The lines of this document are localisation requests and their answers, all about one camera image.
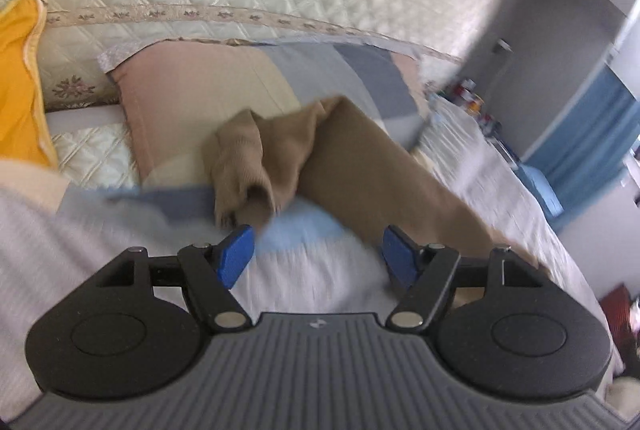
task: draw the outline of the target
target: floral pattern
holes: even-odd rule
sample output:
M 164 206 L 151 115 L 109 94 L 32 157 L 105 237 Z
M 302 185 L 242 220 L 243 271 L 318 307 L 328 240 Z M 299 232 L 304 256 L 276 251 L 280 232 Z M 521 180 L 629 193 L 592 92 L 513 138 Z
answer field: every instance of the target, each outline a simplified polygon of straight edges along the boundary
M 95 86 L 85 84 L 81 78 L 72 75 L 53 87 L 53 94 L 61 99 L 83 100 L 94 94 Z

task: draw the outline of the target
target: color-block pillow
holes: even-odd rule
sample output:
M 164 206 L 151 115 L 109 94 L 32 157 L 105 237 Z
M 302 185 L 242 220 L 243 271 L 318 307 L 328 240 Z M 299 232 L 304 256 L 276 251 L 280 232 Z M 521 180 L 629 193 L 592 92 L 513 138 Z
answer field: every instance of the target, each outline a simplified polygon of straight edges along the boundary
M 201 147 L 244 108 L 263 117 L 345 95 L 409 147 L 419 135 L 417 62 L 373 46 L 164 41 L 111 71 L 143 186 L 207 182 Z
M 0 12 L 0 157 L 57 169 L 36 62 L 46 16 L 45 0 L 13 0 Z

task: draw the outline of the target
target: curtain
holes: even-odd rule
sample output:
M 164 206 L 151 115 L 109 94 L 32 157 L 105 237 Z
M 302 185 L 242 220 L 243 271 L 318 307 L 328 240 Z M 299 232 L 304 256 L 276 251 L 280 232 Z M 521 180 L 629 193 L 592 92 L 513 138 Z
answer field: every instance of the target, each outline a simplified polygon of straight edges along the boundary
M 556 231 L 620 178 L 639 134 L 640 103 L 607 66 L 526 162 L 542 171 L 564 208 Z

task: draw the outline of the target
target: orange cloth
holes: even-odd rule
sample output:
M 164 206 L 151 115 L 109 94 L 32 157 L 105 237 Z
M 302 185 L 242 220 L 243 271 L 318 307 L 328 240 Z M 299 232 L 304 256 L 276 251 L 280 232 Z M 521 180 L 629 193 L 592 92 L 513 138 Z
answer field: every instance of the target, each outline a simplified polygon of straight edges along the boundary
M 0 12 L 0 157 L 58 168 L 36 62 L 45 0 L 13 0 Z

